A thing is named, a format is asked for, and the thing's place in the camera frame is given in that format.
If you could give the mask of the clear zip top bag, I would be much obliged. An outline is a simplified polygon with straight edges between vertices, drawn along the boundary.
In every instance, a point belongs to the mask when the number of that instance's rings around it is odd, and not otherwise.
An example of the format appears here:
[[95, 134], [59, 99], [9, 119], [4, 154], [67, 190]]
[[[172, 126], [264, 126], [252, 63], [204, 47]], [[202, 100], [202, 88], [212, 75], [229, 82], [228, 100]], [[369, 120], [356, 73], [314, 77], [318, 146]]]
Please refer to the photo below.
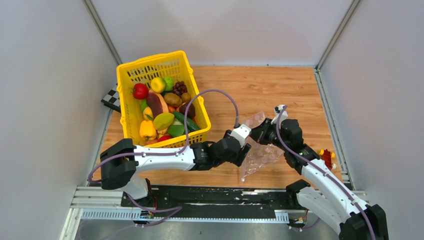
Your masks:
[[[259, 111], [246, 117], [242, 123], [253, 130], [253, 128], [258, 127], [265, 119], [265, 112]], [[283, 150], [272, 144], [262, 145], [251, 138], [248, 138], [246, 143], [251, 145], [251, 149], [248, 151], [241, 166], [240, 181], [242, 183], [246, 181], [248, 176], [254, 174], [259, 169], [279, 161], [284, 154]]]

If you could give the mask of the green cucumber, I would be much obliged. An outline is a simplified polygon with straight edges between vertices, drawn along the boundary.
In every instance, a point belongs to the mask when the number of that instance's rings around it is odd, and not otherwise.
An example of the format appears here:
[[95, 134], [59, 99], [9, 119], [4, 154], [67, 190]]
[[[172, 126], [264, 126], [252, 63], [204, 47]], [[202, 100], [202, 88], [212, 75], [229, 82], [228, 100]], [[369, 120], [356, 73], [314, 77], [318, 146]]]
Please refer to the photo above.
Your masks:
[[197, 123], [195, 123], [192, 119], [190, 118], [185, 118], [185, 115], [183, 113], [180, 113], [178, 111], [173, 111], [173, 115], [175, 117], [175, 119], [177, 121], [179, 121], [181, 124], [186, 124], [188, 131], [191, 132], [196, 132], [201, 130], [201, 128], [198, 126]]

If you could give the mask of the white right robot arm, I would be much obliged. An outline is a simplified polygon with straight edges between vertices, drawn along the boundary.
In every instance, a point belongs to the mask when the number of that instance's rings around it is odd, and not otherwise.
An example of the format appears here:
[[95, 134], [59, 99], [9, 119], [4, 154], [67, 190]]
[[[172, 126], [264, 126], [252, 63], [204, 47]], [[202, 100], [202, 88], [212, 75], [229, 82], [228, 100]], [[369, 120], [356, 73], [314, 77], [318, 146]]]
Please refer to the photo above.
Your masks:
[[340, 240], [387, 240], [385, 211], [370, 205], [347, 188], [328, 169], [320, 156], [303, 139], [296, 119], [285, 119], [280, 127], [269, 118], [251, 131], [258, 144], [273, 145], [284, 151], [287, 164], [304, 179], [286, 187], [286, 204], [304, 207], [330, 226]]

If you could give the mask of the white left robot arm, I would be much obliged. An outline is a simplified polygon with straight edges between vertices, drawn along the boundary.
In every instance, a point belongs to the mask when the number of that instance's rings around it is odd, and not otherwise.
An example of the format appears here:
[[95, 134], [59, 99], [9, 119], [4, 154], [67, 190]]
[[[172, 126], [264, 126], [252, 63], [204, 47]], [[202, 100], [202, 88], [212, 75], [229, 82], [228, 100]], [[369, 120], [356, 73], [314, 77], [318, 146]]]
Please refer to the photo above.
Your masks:
[[140, 206], [149, 206], [153, 201], [150, 182], [138, 173], [167, 169], [208, 171], [226, 162], [239, 167], [251, 148], [247, 143], [250, 134], [251, 129], [241, 125], [227, 130], [218, 142], [196, 142], [178, 148], [144, 147], [125, 138], [102, 154], [101, 188], [121, 190]]

